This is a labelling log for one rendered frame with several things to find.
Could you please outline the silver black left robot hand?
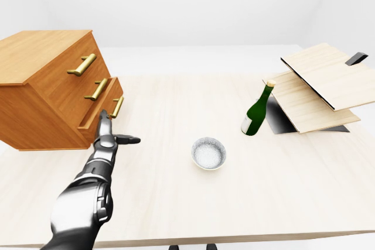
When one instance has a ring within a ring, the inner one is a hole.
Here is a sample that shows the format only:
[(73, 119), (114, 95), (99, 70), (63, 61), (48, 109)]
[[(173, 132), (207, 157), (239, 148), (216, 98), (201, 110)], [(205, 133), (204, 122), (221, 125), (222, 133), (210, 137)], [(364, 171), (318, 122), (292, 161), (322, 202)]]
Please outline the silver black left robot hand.
[(118, 145), (140, 143), (141, 139), (131, 135), (114, 135), (112, 132), (112, 121), (106, 110), (99, 114), (96, 139), (94, 141), (94, 159), (104, 159), (112, 164), (115, 163)]

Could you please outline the wooden pulled-out drawer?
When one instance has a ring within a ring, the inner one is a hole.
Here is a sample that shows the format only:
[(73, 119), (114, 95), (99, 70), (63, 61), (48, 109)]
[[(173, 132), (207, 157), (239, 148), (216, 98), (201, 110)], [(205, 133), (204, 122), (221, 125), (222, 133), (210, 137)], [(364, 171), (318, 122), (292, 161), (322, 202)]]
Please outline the wooden pulled-out drawer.
[(100, 112), (104, 109), (110, 116), (116, 106), (113, 99), (122, 97), (122, 94), (123, 90), (118, 78), (113, 77), (108, 80), (108, 84), (98, 100), (90, 101), (90, 107), (77, 127), (89, 143), (93, 143), (96, 138)]

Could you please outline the white patterned bowl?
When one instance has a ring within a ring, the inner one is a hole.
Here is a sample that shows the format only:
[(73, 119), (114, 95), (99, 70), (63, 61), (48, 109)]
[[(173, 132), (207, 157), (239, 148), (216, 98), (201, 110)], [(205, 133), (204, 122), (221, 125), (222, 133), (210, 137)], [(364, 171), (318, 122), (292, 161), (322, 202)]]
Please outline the white patterned bowl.
[(226, 161), (226, 149), (215, 138), (204, 137), (195, 141), (191, 149), (194, 163), (204, 170), (217, 170)]

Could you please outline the pale wooden two-tier rack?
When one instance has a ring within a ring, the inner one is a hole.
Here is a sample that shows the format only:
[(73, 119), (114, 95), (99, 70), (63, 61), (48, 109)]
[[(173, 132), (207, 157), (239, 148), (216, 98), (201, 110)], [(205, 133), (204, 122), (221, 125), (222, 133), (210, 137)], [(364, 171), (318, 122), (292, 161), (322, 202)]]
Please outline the pale wooden two-tier rack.
[(327, 43), (282, 57), (289, 70), (267, 75), (278, 105), (299, 133), (359, 121), (351, 108), (375, 102), (375, 69)]

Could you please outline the wooden cabinet with drawers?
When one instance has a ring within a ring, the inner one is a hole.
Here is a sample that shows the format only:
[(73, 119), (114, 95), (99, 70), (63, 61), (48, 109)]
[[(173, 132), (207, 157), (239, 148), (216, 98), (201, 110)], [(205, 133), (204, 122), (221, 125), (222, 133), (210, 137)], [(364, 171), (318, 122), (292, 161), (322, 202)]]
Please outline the wooden cabinet with drawers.
[(0, 40), (0, 140), (19, 150), (92, 143), (29, 80), (90, 30), (25, 30)]

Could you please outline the wooden drawer front panel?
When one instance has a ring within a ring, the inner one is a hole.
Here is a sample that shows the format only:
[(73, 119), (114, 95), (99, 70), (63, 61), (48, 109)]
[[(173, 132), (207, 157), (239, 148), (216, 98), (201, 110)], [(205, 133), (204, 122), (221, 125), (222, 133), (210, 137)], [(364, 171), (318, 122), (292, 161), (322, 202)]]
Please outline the wooden drawer front panel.
[(83, 62), (79, 55), (74, 60), (68, 60), (67, 64), (53, 76), (51, 84), (47, 86), (47, 89), (51, 91), (49, 99), (74, 128), (78, 127), (90, 107), (91, 100), (85, 99), (84, 96), (91, 95), (95, 91), (98, 85), (94, 82), (104, 78), (110, 79), (108, 68), (100, 52), (92, 53), (97, 58), (80, 77), (67, 73), (67, 70), (74, 70)]
[(109, 81), (108, 69), (91, 32), (29, 80), (62, 111), (90, 107), (99, 100)]

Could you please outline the green glass bottle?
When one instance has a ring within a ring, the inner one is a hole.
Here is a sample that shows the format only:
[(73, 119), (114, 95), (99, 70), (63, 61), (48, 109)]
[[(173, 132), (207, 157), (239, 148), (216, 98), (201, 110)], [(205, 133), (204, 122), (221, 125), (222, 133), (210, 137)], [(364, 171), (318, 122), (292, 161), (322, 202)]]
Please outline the green glass bottle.
[(242, 133), (253, 136), (255, 135), (264, 121), (267, 111), (268, 98), (276, 85), (275, 80), (268, 80), (266, 86), (254, 105), (252, 105), (246, 113), (241, 124)]

